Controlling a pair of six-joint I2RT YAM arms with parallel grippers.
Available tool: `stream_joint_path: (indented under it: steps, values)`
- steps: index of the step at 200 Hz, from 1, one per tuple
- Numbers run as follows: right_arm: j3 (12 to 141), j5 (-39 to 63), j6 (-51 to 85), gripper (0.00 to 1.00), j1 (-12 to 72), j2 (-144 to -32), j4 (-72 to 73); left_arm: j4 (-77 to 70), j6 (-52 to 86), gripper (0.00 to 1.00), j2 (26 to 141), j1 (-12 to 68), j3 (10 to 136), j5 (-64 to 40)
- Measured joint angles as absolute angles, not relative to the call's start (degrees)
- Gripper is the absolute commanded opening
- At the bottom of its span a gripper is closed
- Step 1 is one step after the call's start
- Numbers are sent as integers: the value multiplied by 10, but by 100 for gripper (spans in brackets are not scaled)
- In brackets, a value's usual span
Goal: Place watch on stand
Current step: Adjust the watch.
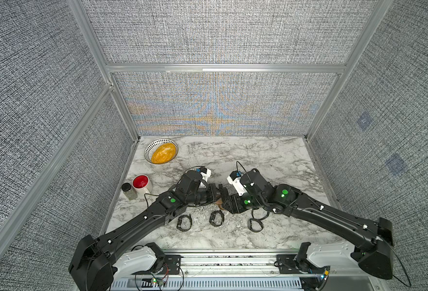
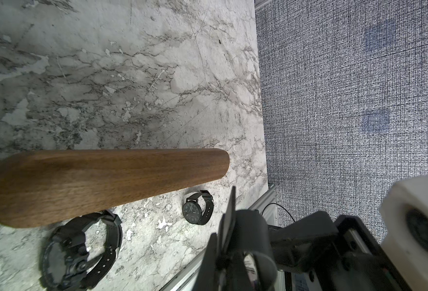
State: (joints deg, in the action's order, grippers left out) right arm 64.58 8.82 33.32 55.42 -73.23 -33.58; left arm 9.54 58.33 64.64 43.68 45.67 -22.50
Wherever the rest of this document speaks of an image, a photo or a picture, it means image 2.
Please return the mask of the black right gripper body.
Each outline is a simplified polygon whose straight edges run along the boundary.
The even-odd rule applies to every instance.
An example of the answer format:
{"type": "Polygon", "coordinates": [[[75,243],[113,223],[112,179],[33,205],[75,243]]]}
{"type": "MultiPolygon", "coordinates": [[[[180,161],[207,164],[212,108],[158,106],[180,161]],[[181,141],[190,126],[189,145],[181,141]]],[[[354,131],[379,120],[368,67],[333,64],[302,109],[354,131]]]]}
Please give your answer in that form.
{"type": "Polygon", "coordinates": [[[256,210],[232,212],[232,290],[272,291],[278,271],[305,276],[311,291],[408,291],[362,220],[315,212],[287,227],[256,210]]]}

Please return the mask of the wooden watch stand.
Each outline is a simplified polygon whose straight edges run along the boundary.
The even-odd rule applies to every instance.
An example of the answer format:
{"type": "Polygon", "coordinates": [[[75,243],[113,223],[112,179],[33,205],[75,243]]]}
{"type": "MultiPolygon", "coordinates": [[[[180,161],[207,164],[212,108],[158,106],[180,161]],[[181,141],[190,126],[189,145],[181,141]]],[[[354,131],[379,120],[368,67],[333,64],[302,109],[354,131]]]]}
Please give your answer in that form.
{"type": "Polygon", "coordinates": [[[221,149],[41,150],[0,161],[0,224],[41,227],[221,179],[221,149]]]}

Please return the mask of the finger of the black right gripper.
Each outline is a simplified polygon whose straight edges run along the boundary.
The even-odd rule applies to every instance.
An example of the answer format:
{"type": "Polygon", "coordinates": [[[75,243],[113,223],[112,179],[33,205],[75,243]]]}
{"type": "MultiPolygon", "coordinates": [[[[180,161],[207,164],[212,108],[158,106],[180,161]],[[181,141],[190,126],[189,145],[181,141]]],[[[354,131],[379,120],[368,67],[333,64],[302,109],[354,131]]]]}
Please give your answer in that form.
{"type": "Polygon", "coordinates": [[[228,200],[227,210],[219,226],[219,253],[225,255],[235,227],[236,187],[233,186],[228,200]]]}
{"type": "Polygon", "coordinates": [[[204,257],[199,268],[198,276],[193,286],[193,291],[217,291],[219,288],[217,261],[216,233],[211,234],[204,257]]]}

